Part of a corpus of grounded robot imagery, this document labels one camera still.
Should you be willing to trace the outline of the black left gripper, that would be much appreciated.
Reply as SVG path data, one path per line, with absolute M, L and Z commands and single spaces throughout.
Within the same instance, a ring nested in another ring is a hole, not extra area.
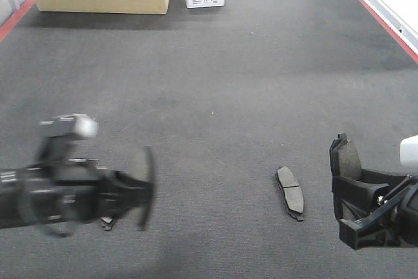
M 53 230 L 101 217 L 120 219 L 141 204 L 141 182 L 94 159 L 1 170 L 1 229 Z

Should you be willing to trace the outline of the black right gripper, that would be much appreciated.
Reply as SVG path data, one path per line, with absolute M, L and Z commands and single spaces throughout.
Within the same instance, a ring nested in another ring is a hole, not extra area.
M 367 217 L 377 207 L 386 207 L 392 201 L 389 220 L 393 230 L 378 222 L 341 219 L 340 240 L 354 250 L 369 247 L 417 247 L 417 176 L 379 174 L 371 176 L 372 183 L 343 176 L 332 177 L 334 214 L 345 217 L 344 207 L 353 217 Z

